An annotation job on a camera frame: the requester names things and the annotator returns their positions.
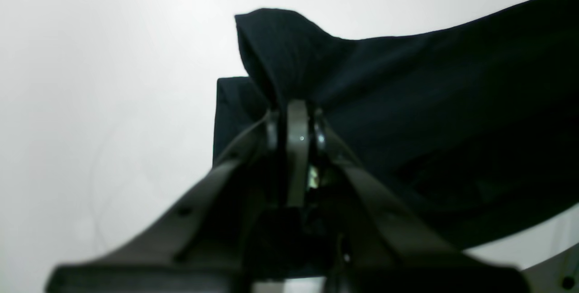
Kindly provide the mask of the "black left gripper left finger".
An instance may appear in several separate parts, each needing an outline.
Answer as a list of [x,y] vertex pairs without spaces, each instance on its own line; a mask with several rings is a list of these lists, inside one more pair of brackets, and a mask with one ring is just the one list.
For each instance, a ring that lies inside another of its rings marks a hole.
[[248,293],[243,265],[261,213],[279,205],[279,123],[268,110],[211,171],[134,239],[55,268],[47,293]]

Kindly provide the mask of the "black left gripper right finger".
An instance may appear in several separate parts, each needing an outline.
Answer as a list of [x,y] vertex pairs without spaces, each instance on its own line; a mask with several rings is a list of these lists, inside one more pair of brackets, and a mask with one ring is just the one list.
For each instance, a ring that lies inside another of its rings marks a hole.
[[287,106],[287,206],[307,204],[309,173],[320,171],[314,204],[335,232],[325,293],[527,293],[508,266],[466,256],[364,169],[302,100]]

